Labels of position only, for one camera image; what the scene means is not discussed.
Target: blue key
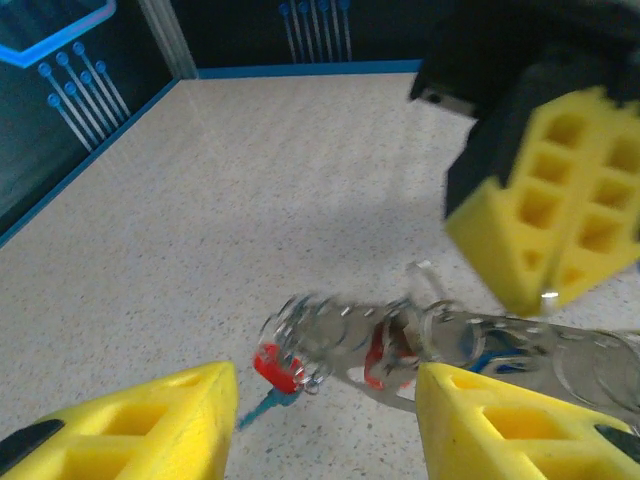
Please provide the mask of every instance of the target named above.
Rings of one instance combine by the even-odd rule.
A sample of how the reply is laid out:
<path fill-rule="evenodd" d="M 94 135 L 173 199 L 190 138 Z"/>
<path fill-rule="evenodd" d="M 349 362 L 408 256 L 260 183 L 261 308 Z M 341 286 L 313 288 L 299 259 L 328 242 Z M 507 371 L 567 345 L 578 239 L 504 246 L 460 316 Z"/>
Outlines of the blue key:
<path fill-rule="evenodd" d="M 302 393 L 302 389 L 298 390 L 296 393 L 282 393 L 280 390 L 272 388 L 271 390 L 269 390 L 269 393 L 267 393 L 267 396 L 264 398 L 264 400 L 262 400 L 256 408 L 254 408 L 252 411 L 238 420 L 236 428 L 238 430 L 245 429 L 254 421 L 256 421 L 256 419 L 260 415 L 264 414 L 272 407 L 277 407 L 278 405 L 288 407 L 298 399 L 300 393 Z"/>

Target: speckled countertop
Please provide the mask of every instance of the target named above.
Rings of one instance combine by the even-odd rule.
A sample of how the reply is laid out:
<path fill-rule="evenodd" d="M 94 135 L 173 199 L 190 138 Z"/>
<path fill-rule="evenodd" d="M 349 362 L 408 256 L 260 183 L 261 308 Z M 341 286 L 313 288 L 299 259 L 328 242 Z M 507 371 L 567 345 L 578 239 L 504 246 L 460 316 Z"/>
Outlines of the speckled countertop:
<path fill-rule="evenodd" d="M 406 102 L 410 75 L 178 84 L 0 250 L 0 436 L 211 360 L 240 413 L 266 316 L 293 293 L 390 300 L 430 258 L 498 306 L 440 222 L 470 122 Z M 634 269 L 558 318 L 640 328 Z M 236 433 L 228 478 L 424 478 L 415 418 L 336 381 Z"/>

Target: bundle of keys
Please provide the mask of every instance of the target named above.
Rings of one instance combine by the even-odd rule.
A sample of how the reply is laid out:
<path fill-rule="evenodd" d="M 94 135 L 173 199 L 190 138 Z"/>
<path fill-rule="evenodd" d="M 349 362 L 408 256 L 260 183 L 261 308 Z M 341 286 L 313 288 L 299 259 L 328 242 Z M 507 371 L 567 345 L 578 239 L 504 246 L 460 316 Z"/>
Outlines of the bundle of keys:
<path fill-rule="evenodd" d="M 640 335 L 554 325 L 548 316 L 526 320 L 469 312 L 447 298 L 428 262 L 408 270 L 414 288 L 399 300 L 370 304 L 296 296 L 268 318 L 254 366 L 280 392 L 279 404 L 292 403 L 289 395 L 303 391 L 317 394 L 333 376 L 382 404 L 415 412 L 407 391 L 419 364 L 441 362 L 639 428 Z M 435 302 L 420 301 L 426 290 Z M 552 311 L 554 298 L 553 292 L 541 295 L 543 311 Z M 358 370 L 361 378 L 354 378 Z"/>

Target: yellow foam pad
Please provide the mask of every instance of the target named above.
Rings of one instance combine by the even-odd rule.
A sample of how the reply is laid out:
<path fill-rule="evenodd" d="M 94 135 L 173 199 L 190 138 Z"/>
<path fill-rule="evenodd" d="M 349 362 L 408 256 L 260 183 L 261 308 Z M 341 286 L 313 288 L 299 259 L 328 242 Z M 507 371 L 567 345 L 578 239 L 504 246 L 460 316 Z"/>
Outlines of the yellow foam pad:
<path fill-rule="evenodd" d="M 2 480 L 222 480 L 235 424 L 231 363 L 53 413 L 65 426 Z"/>
<path fill-rule="evenodd" d="M 594 88 L 537 108 L 506 188 L 488 177 L 446 230 L 498 300 L 558 306 L 640 258 L 640 107 Z"/>
<path fill-rule="evenodd" d="M 421 365 L 416 410 L 429 480 L 640 478 L 594 428 L 623 422 L 466 370 Z"/>

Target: red key tag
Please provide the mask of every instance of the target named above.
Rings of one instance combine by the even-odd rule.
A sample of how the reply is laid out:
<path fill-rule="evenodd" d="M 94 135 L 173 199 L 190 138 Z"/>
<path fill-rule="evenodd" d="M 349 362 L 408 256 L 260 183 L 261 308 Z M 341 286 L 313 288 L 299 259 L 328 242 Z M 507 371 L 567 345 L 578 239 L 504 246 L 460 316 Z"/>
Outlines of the red key tag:
<path fill-rule="evenodd" d="M 253 368 L 282 393 L 295 393 L 301 388 L 304 367 L 298 358 L 293 358 L 289 367 L 278 362 L 280 347 L 274 343 L 263 343 L 253 357 Z"/>

